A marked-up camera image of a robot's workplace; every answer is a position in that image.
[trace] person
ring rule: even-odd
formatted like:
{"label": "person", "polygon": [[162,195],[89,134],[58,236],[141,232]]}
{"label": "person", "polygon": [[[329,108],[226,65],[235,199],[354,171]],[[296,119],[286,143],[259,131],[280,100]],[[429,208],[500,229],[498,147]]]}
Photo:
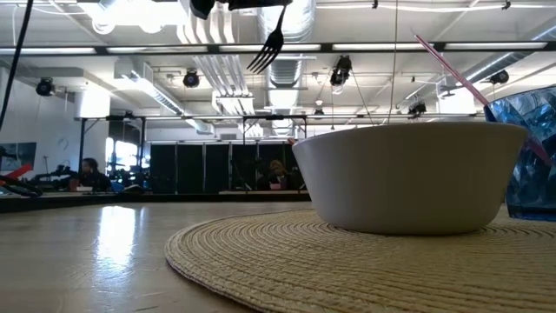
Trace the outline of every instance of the person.
{"label": "person", "polygon": [[93,191],[106,191],[111,187],[110,180],[98,171],[98,162],[92,157],[81,162],[79,183],[84,187],[93,187]]}
{"label": "person", "polygon": [[270,174],[268,181],[271,190],[286,190],[288,188],[288,173],[280,161],[274,160],[270,163]]}

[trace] black cable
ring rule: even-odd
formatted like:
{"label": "black cable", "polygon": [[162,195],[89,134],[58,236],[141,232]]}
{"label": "black cable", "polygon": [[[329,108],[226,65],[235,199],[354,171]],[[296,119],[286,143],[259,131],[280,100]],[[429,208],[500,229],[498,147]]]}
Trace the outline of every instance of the black cable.
{"label": "black cable", "polygon": [[16,52],[14,53],[14,58],[11,61],[10,75],[8,76],[8,81],[6,82],[6,91],[4,92],[4,96],[3,96],[2,112],[0,112],[0,130],[2,130],[3,120],[6,117],[6,111],[8,110],[8,102],[10,100],[10,93],[11,93],[11,85],[14,83],[14,79],[16,78],[17,63],[19,62],[19,55],[21,54],[23,42],[25,41],[25,34],[27,33],[27,26],[29,25],[32,9],[33,9],[33,0],[27,0],[27,6],[25,7],[25,15],[23,16],[23,23],[21,25],[21,30],[19,31],[19,38],[17,39]]}
{"label": "black cable", "polygon": [[5,182],[5,184],[0,187],[20,196],[37,197],[43,195],[42,190],[27,183],[20,182],[15,178],[0,175],[0,182]]}

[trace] spotlight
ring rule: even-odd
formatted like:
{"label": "spotlight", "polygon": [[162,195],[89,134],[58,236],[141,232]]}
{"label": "spotlight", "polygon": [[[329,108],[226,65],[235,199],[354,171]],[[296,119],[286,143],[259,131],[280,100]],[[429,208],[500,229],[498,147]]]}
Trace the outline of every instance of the spotlight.
{"label": "spotlight", "polygon": [[425,102],[420,100],[417,103],[411,104],[409,106],[409,111],[407,112],[408,114],[412,114],[412,117],[408,117],[407,119],[415,119],[417,117],[420,117],[421,114],[427,112],[427,106],[425,105]]}
{"label": "spotlight", "polygon": [[336,64],[336,66],[334,66],[334,70],[332,72],[332,75],[330,76],[330,84],[337,92],[337,95],[343,91],[340,86],[343,86],[343,84],[349,78],[349,71],[351,69],[352,66],[349,56],[340,56],[340,60],[338,60],[338,63]]}
{"label": "spotlight", "polygon": [[324,115],[324,111],[322,110],[322,108],[314,109],[313,115]]}
{"label": "spotlight", "polygon": [[183,78],[183,84],[187,88],[195,88],[199,86],[199,76],[197,75],[197,70],[188,70],[188,73],[185,74],[185,77]]}
{"label": "spotlight", "polygon": [[42,97],[50,97],[56,94],[56,87],[52,83],[51,77],[41,78],[41,82],[36,86],[36,93]]}
{"label": "spotlight", "polygon": [[510,75],[505,70],[503,70],[488,78],[488,82],[491,84],[507,83],[509,79],[510,79]]}

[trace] fluorescent light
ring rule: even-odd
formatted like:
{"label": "fluorescent light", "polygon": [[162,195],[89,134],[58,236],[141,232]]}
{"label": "fluorescent light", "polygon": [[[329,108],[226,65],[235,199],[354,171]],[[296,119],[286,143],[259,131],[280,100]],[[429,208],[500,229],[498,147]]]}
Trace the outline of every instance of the fluorescent light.
{"label": "fluorescent light", "polygon": [[239,116],[192,116],[193,119],[214,119],[214,120],[240,120]]}
{"label": "fluorescent light", "polygon": [[[16,52],[15,48],[2,48],[0,49],[0,55],[11,55]],[[82,54],[96,54],[94,48],[82,47],[82,48],[22,48],[22,55],[82,55]]]}
{"label": "fluorescent light", "polygon": [[159,54],[159,53],[203,53],[209,51],[207,46],[183,45],[176,47],[113,47],[106,49],[110,54]]}
{"label": "fluorescent light", "polygon": [[319,44],[298,44],[298,43],[286,43],[281,47],[282,51],[318,51],[321,49]]}
{"label": "fluorescent light", "polygon": [[447,43],[446,50],[543,49],[548,43]]}
{"label": "fluorescent light", "polygon": [[149,121],[165,121],[165,120],[176,120],[182,119],[182,117],[145,117]]}
{"label": "fluorescent light", "polygon": [[245,45],[223,45],[220,46],[222,52],[237,52],[237,51],[253,51],[257,52],[262,49],[262,44],[245,44]]}
{"label": "fluorescent light", "polygon": [[277,61],[316,61],[316,56],[278,56],[276,57]]}
{"label": "fluorescent light", "polygon": [[424,50],[420,43],[336,43],[332,50]]}
{"label": "fluorescent light", "polygon": [[[219,47],[222,52],[259,52],[262,49],[262,44],[234,44],[223,45]],[[321,49],[319,44],[304,44],[304,43],[285,43],[282,51],[318,51]]]}
{"label": "fluorescent light", "polygon": [[325,114],[325,115],[309,115],[307,118],[356,118],[356,114]]}

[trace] woven placemat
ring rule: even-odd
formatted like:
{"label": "woven placemat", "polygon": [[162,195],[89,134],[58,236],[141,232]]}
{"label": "woven placemat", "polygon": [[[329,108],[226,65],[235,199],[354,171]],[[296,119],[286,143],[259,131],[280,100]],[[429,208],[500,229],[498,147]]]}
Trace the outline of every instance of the woven placemat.
{"label": "woven placemat", "polygon": [[241,216],[173,235],[182,275],[268,312],[556,312],[556,223],[501,211],[464,236],[339,230],[313,210]]}

